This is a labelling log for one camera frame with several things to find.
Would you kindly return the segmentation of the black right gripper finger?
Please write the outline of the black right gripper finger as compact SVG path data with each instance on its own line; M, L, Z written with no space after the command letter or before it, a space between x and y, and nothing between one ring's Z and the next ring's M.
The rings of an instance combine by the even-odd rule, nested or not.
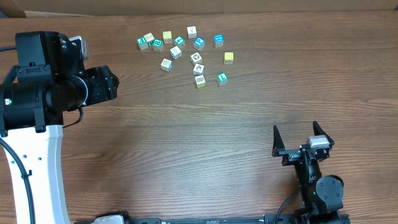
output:
M273 126L273 147L272 147L272 156L279 157L280 152L285 150L285 146L280 135L279 129L276 125Z
M314 135L316 136L324 135L327 138L330 146L333 146L335 144L334 140L331 137L329 137L329 135L326 132L324 132L324 130L317 123L317 121L313 121L312 125L313 125Z

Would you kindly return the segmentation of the white patterned wooden block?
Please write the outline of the white patterned wooden block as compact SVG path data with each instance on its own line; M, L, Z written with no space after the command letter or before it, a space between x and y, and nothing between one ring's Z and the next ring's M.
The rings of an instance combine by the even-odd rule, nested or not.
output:
M160 67L162 70L166 71L166 72L170 72L172 70L173 67L173 61L164 58L162 60L162 63L160 64Z

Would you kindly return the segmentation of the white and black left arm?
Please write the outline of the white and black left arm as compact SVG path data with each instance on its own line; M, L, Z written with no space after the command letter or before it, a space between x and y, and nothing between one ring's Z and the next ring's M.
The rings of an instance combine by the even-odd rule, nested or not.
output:
M18 223L68 223L61 150L63 113L115 99L109 67L85 68L80 37L51 31L15 36L18 63L1 84L1 146Z

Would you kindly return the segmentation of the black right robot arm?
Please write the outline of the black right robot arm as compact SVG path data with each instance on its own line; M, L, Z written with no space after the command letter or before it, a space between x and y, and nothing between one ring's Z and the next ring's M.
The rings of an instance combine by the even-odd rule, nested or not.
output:
M298 189L282 203L275 216L279 222L280 214L286 204L297 194L301 194L303 208L289 218L290 223L348 223L342 217L344 182L337 175L323 176L319 163L329 158L335 144L320 125L314 121L314 135L297 149L286 149L277 126L273 126L272 156L281 157L283 166L294 166Z

